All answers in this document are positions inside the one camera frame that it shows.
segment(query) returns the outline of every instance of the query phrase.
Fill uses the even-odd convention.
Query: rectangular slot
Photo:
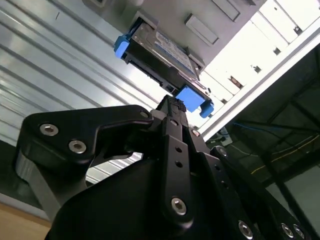
[[[240,12],[228,0],[212,0],[233,22]]]
[[[190,14],[185,20],[185,25],[210,47],[218,39],[217,35],[193,14]]]

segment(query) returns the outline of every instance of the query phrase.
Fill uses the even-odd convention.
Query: wire
[[[266,132],[266,133],[269,133],[269,134],[271,134],[271,135],[273,135],[273,136],[275,136],[277,139],[279,139],[279,140],[282,140],[282,138],[281,137],[279,137],[278,135],[276,135],[276,134],[274,134],[273,132],[271,132],[271,131],[268,131],[268,130],[265,130],[265,129],[262,129],[262,128],[255,128],[255,127],[250,127],[250,126],[246,126],[246,125],[242,125],[242,124],[240,124],[240,123],[237,123],[237,122],[234,122],[233,123],[234,125],[238,125],[238,126],[240,126],[240,127],[242,127],[242,128],[245,128],[245,129],[250,129],[250,130],[257,130],[257,131],[263,131],[263,132]],[[290,145],[291,147],[293,147],[293,148],[295,148],[296,146],[294,146],[294,145],[292,145],[291,143],[289,143],[289,142],[287,142],[287,141],[285,141],[284,139],[282,140],[284,143],[286,143],[286,144],[288,144],[288,145]]]
[[[305,141],[307,141],[307,140],[309,140],[309,139],[311,139],[311,138],[313,138],[313,136],[309,136],[309,137],[307,137],[306,139],[302,140],[301,142],[295,144],[294,146],[290,146],[290,147],[285,148],[285,149],[283,149],[283,150],[273,152],[272,154],[273,154],[273,155],[275,155],[275,154],[280,154],[280,153],[283,153],[283,152],[288,151],[288,150],[290,150],[290,149],[293,149],[293,148],[297,147],[298,145],[304,143]],[[245,155],[248,155],[248,156],[250,155],[251,157],[257,157],[257,158],[259,158],[258,155],[254,155],[254,154],[250,154],[250,153],[248,153],[248,152],[245,152],[245,151],[241,150],[240,148],[238,148],[238,147],[236,147],[236,146],[234,146],[234,145],[232,145],[232,144],[230,144],[229,146],[231,146],[231,147],[233,147],[234,149],[238,150],[238,151],[239,151],[240,153],[242,153],[242,154],[245,154]]]
[[[236,150],[238,150],[240,153],[242,153],[242,154],[245,154],[245,155],[250,155],[250,156],[252,156],[252,157],[259,157],[258,155],[254,155],[254,154],[250,154],[250,153],[248,153],[248,152],[245,152],[245,151],[242,151],[240,148],[237,148],[236,146],[234,146],[234,145],[232,145],[232,144],[230,144],[230,146],[231,147],[233,147],[234,149],[236,149]]]
[[[299,146],[297,149],[295,149],[295,150],[293,150],[293,151],[291,151],[291,152],[289,152],[289,153],[287,153],[287,154],[285,154],[285,155],[282,155],[282,156],[280,156],[280,157],[277,157],[277,158],[273,159],[273,160],[271,161],[271,163],[273,163],[273,162],[275,162],[275,161],[277,161],[277,160],[280,160],[280,159],[282,159],[282,158],[284,158],[284,157],[286,157],[286,156],[288,156],[288,155],[291,155],[291,154],[297,152],[299,149],[301,149],[301,148],[303,148],[304,146],[312,143],[312,142],[313,142],[314,140],[316,140],[318,137],[319,137],[319,135],[315,136],[312,140],[308,141],[307,143],[303,144],[302,146]],[[258,170],[260,170],[260,169],[263,169],[265,166],[266,166],[266,165],[262,165],[261,167],[258,167],[257,169],[253,170],[253,171],[251,172],[251,174],[254,174],[256,171],[258,171]]]

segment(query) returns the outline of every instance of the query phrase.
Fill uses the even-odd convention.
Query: mounting hole
[[[179,161],[175,161],[175,165],[176,165],[178,168],[182,168],[182,167],[183,167],[182,163],[179,162]]]
[[[82,148],[82,145],[80,145],[79,143],[75,143],[75,144],[73,144],[73,147],[74,147],[75,149],[81,149],[81,148]]]
[[[225,189],[229,188],[228,184],[226,184],[224,181],[221,181],[221,183],[222,183],[222,186],[224,186]]]
[[[178,152],[178,153],[182,153],[182,150],[181,150],[181,148],[180,147],[175,147],[175,150]]]
[[[146,112],[144,112],[144,111],[141,111],[141,112],[140,112],[140,115],[141,115],[142,117],[144,117],[144,118],[148,118],[148,117],[149,117],[149,115],[148,115]]]
[[[214,165],[214,168],[217,170],[217,171],[221,171],[220,167],[218,165]]]
[[[179,123],[177,123],[177,121],[175,121],[175,120],[173,120],[173,119],[170,120],[170,123],[172,123],[172,124],[175,125],[175,126],[178,126],[178,125],[179,125]]]

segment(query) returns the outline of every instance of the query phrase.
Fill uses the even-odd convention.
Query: blue plastic clip
[[[215,110],[215,105],[211,100],[205,101],[203,104],[201,104],[201,112],[200,116],[202,118],[208,117],[213,111]]]
[[[114,52],[115,56],[119,59],[122,58],[123,54],[126,52],[128,46],[129,46],[129,39],[128,35],[124,34],[122,36],[119,36],[117,40],[114,43]]]

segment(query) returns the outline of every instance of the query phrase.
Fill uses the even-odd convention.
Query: yellow cable
[[[296,150],[293,150],[293,151],[291,151],[291,152],[289,152],[289,153],[287,153],[287,154],[285,154],[285,155],[282,155],[282,156],[280,156],[280,157],[277,157],[277,158],[273,159],[273,160],[271,161],[271,163],[273,163],[274,161],[277,161],[277,160],[279,160],[279,159],[282,159],[282,158],[284,158],[284,157],[286,157],[286,156],[288,156],[288,155],[291,155],[291,154],[295,153],[296,151],[298,151],[299,149],[303,148],[304,146],[312,143],[312,142],[313,142],[314,140],[316,140],[318,137],[319,137],[319,135],[315,136],[313,139],[311,139],[311,140],[308,141],[307,143],[301,145],[301,146],[298,147]],[[257,169],[253,170],[253,171],[251,172],[251,174],[254,174],[256,171],[258,171],[258,170],[260,170],[260,169],[263,169],[265,166],[266,166],[266,165],[262,165],[261,167],[258,167]]]

